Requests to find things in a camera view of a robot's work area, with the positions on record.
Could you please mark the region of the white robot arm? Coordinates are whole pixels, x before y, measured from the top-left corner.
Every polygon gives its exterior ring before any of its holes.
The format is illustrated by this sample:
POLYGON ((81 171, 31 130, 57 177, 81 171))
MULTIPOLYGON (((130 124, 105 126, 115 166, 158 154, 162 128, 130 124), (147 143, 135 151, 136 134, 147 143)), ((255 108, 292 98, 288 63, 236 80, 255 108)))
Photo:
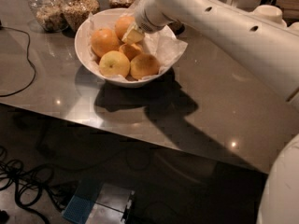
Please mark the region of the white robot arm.
MULTIPOLYGON (((299 34, 283 22, 219 0, 140 0, 123 41, 180 21, 200 31, 299 110, 299 34)), ((278 154, 267 178, 256 224, 299 224, 299 135, 278 154)))

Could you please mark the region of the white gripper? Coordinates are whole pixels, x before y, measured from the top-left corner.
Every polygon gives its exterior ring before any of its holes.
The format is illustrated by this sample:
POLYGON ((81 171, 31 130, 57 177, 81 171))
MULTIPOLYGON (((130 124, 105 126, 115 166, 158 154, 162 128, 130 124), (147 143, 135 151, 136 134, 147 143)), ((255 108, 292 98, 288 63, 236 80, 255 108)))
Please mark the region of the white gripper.
POLYGON ((132 45, 140 42, 145 34, 161 31, 173 22, 169 13, 170 0, 140 0, 135 8, 133 22, 122 37, 122 42, 132 45))

